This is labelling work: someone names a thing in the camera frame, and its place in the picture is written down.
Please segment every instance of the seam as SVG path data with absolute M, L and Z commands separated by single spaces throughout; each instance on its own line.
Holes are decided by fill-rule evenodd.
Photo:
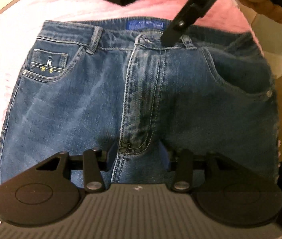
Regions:
M 119 139 L 119 149 L 118 149 L 118 161 L 116 162 L 116 165 L 114 167 L 114 170 L 113 170 L 113 175 L 112 175 L 112 179 L 116 180 L 120 180 L 120 175 L 118 176 L 118 178 L 116 178 L 116 174 L 117 174 L 117 171 L 118 171 L 118 168 L 120 168 L 124 162 L 124 158 L 122 160 L 120 160 L 120 153 L 121 153 L 121 143 L 122 143 L 122 140 L 123 140 L 123 126 L 124 126 L 124 121 L 125 121 L 125 115 L 126 115 L 126 104 L 127 104 L 127 98 L 128 98 L 128 84 L 129 84 L 129 80 L 130 80 L 130 70 L 131 70 L 131 66 L 132 66 L 132 58 L 134 56 L 134 53 L 137 49 L 137 46 L 134 46 L 133 48 L 133 51 L 131 53 L 131 56 L 130 56 L 130 60 L 129 60 L 129 63 L 128 63 L 128 68 L 127 68 L 127 75 L 126 75 L 126 80 L 125 80 L 125 87 L 124 87 L 124 99 L 123 99 L 123 110 L 122 110 L 122 120 L 121 120 L 121 131 L 120 131 L 120 139 Z
M 159 106 L 160 106 L 160 102 L 161 102 L 161 96 L 162 96 L 162 84 L 163 84 L 163 81 L 164 81 L 164 77 L 165 77 L 165 61 L 166 61 L 166 54 L 164 54 L 164 60 L 163 60 L 163 73 L 162 73 L 162 78 L 161 78 L 161 83 L 160 83 L 160 87 L 159 87 L 159 95 L 158 95 L 158 102 L 157 102 L 157 106 L 156 106 L 156 114 L 155 114 L 155 117 L 154 117 L 154 126 L 152 128 L 152 132 L 151 132 L 151 136 L 150 136 L 150 140 L 148 141 L 148 145 L 146 146 L 146 148 L 136 154 L 132 154 L 132 153 L 125 153 L 124 155 L 133 155 L 133 156 L 136 156 L 136 155 L 139 155 L 141 153 L 143 153 L 146 149 L 148 149 L 150 143 L 151 143 L 151 140 L 152 140 L 152 136 L 153 136 L 153 133 L 154 133 L 154 129 L 156 127 L 156 119 L 157 119 L 157 116 L 158 116 L 158 111 L 159 111 Z
M 122 159 L 122 161 L 121 161 L 120 172 L 119 172 L 119 174 L 118 174 L 118 182 L 120 182 L 120 178 L 121 178 L 121 174 L 122 174 L 122 170 L 123 170 L 123 164 L 124 164 L 126 155 L 127 155 L 127 154 L 124 154 L 124 155 L 123 155 L 123 159 Z
M 245 41 L 253 40 L 253 37 L 250 32 L 243 33 L 242 36 L 239 36 L 236 40 L 232 41 L 228 46 L 226 46 L 225 51 L 232 48 L 233 46 L 239 46 Z
M 155 104 L 155 95 L 156 95 L 157 82 L 158 82 L 159 76 L 160 76 L 160 60 L 159 60 L 159 68 L 158 68 L 158 71 L 157 71 L 157 74 L 156 74 L 154 93 L 153 93 L 153 102 L 152 102 L 152 106 L 151 106 L 151 115 L 150 115 L 150 121 L 149 121 L 148 129 L 151 129 L 151 125 L 152 125 L 153 109 L 154 109 L 154 104 Z M 148 142 L 148 145 L 150 144 L 150 142 L 152 140 L 152 135 L 153 135 L 153 131 L 151 132 L 151 137 L 150 137 L 150 141 Z M 137 149 L 141 148 L 146 143 L 147 139 L 148 139 L 148 133 L 146 134 L 146 137 L 145 137 L 143 143 L 138 148 L 125 148 L 125 149 L 137 150 Z M 148 145 L 141 152 L 144 152 L 148 148 Z
M 36 65 L 30 65 L 30 66 L 31 66 L 31 67 L 38 67 L 38 68 L 42 68 L 42 67 L 40 67 L 40 66 L 36 66 Z M 53 67 L 53 66 L 50 66 L 50 68 L 62 69 L 62 68 Z
M 46 76 L 42 76 L 39 75 L 37 73 L 31 72 L 27 69 L 24 70 L 24 75 L 39 81 L 39 82 L 44 82 L 44 83 L 53 83 L 56 82 L 58 80 L 60 80 L 61 78 L 65 77 L 70 71 L 72 71 L 73 68 L 75 68 L 78 65 L 78 62 L 81 60 L 81 58 L 83 57 L 83 53 L 85 50 L 83 50 L 84 47 L 81 46 L 77 52 L 75 53 L 75 55 L 73 56 L 73 59 L 69 62 L 68 66 L 66 66 L 66 68 L 64 69 L 64 72 L 62 72 L 61 74 L 54 76 L 54 77 L 46 77 Z
M 99 26 L 94 27 L 94 32 L 93 32 L 92 37 L 91 37 L 91 41 L 94 41 L 93 44 L 91 44 L 91 52 L 93 52 L 93 53 L 97 49 L 97 46 L 99 44 L 99 41 L 100 41 L 100 38 L 101 38 L 101 35 L 102 35 L 102 31 L 103 31 L 103 28 L 101 28 Z
M 45 52 L 45 53 L 48 53 L 48 54 L 55 54 L 55 55 L 68 55 L 68 54 L 65 54 L 65 53 L 55 53 L 55 52 L 50 52 L 50 51 L 46 51 L 46 50 L 43 50 L 43 49 L 34 49 L 33 52 Z
M 33 77 L 33 76 L 30 76 L 30 75 L 27 75 L 27 74 L 24 74 L 26 77 L 28 77 L 28 78 L 31 78 L 31 79 L 33 79 L 33 80 L 36 80 L 36 81 L 38 81 L 38 82 L 44 82 L 44 83 L 52 83 L 52 82 L 56 82 L 56 81 L 58 81 L 59 79 L 57 79 L 57 80 L 54 80 L 54 81 L 43 81 L 43 80 L 38 80 L 38 79 L 36 79 L 35 77 Z
M 1 184 L 1 167 L 2 167 L 3 145 L 4 145 L 4 142 L 5 142 L 5 139 L 6 139 L 6 131 L 7 131 L 8 125 L 9 125 L 10 112 L 11 112 L 11 109 L 12 109 L 12 105 L 13 105 L 13 103 L 15 101 L 17 92 L 19 90 L 20 82 L 21 82 L 21 78 L 22 78 L 22 72 L 25 69 L 26 64 L 27 63 L 24 63 L 23 67 L 21 68 L 21 70 L 19 72 L 19 76 L 18 76 L 18 80 L 17 80 L 18 86 L 15 88 L 13 99 L 12 100 L 10 99 L 10 102 L 9 102 L 9 105 L 8 105 L 8 108 L 7 108 L 7 112 L 6 112 L 6 118 L 5 118 L 5 121 L 4 121 L 4 124 L 6 123 L 6 125 L 1 130 L 1 136 L 0 136 L 0 184 Z
M 150 46 L 146 46 L 144 44 L 141 43 L 137 43 L 137 45 L 140 45 L 144 48 L 148 48 L 148 49 L 152 49 L 152 50 L 167 50 L 167 49 L 186 49 L 186 50 L 195 50 L 197 49 L 195 46 L 194 47 L 162 47 L 162 48 L 156 48 L 156 47 L 150 47 Z
M 58 39 L 52 39 L 52 38 L 42 37 L 42 36 L 38 36 L 37 39 L 43 39 L 43 40 L 52 41 L 52 42 L 58 42 L 58 43 L 77 44 L 77 45 L 80 45 L 80 46 L 89 47 L 88 44 L 80 43 L 80 42 L 77 42 L 77 41 L 58 40 Z
M 45 67 L 53 67 L 53 68 L 57 68 L 57 69 L 63 70 L 63 68 L 54 67 L 54 66 L 48 66 L 48 65 L 44 65 L 44 64 L 39 64 L 39 63 L 37 63 L 37 62 L 31 62 L 31 64 L 37 64 L 37 65 L 41 65 L 41 66 L 45 66 Z
M 249 93 L 246 93 L 246 92 L 242 91 L 240 88 L 238 88 L 238 87 L 236 88 L 236 86 L 231 85 L 230 83 L 227 83 L 224 79 L 220 79 L 220 81 L 222 82 L 222 83 L 220 83 L 220 81 L 217 80 L 217 78 L 214 76 L 213 72 L 211 71 L 211 66 L 210 66 L 210 64 L 208 63 L 208 60 L 207 60 L 207 58 L 206 58 L 206 56 L 205 56 L 205 54 L 204 54 L 204 52 L 203 52 L 203 49 L 206 49 L 206 48 L 202 47 L 201 52 L 202 52 L 202 54 L 203 54 L 203 56 L 204 56 L 205 62 L 206 62 L 207 65 L 208 65 L 209 73 L 211 74 L 213 80 L 215 81 L 215 83 L 216 83 L 217 85 L 220 85 L 220 86 L 222 86 L 222 87 L 224 87 L 224 88 L 228 87 L 229 89 L 231 89 L 231 91 L 232 91 L 234 94 L 239 94 L 239 95 L 245 96 L 246 98 L 250 98 L 250 99 L 260 99 L 260 100 L 262 100 L 263 97 L 266 96 L 267 91 L 264 91 L 264 92 L 261 92 L 261 93 L 249 94 Z

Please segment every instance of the rivet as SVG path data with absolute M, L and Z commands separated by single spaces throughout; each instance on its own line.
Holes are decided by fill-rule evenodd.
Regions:
M 177 190 L 187 190 L 190 187 L 190 184 L 188 182 L 176 182 L 174 183 L 174 188 Z
M 102 184 L 100 182 L 89 182 L 87 184 L 87 188 L 89 190 L 92 190 L 92 191 L 95 191 L 95 190 L 98 190 L 102 187 Z

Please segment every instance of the waistband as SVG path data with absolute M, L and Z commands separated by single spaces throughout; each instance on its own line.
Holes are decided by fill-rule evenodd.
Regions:
M 135 43 L 153 49 L 167 49 L 160 37 L 170 20 L 154 17 L 127 17 L 101 21 L 44 22 L 38 38 L 63 43 L 76 43 L 94 53 L 97 48 L 132 50 Z M 192 25 L 173 48 L 196 48 L 209 44 L 228 48 L 239 43 L 256 45 L 250 32 L 235 34 Z

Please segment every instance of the pink fabric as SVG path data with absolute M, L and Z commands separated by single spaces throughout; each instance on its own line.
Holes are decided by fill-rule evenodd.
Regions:
M 20 67 L 44 20 L 102 20 L 152 16 L 172 20 L 187 0 L 139 0 L 126 7 L 103 0 L 21 0 L 0 15 L 0 135 Z M 227 32 L 251 31 L 233 0 L 218 0 L 196 24 Z

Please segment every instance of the jeans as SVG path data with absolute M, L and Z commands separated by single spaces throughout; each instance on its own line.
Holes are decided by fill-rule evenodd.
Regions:
M 275 181 L 278 112 L 251 33 L 191 26 L 163 47 L 168 20 L 45 21 L 21 68 L 0 141 L 0 184 L 47 157 L 119 141 L 105 183 L 167 183 L 163 139 L 219 152 Z M 204 182 L 194 171 L 194 185 Z M 80 171 L 71 180 L 82 186 Z

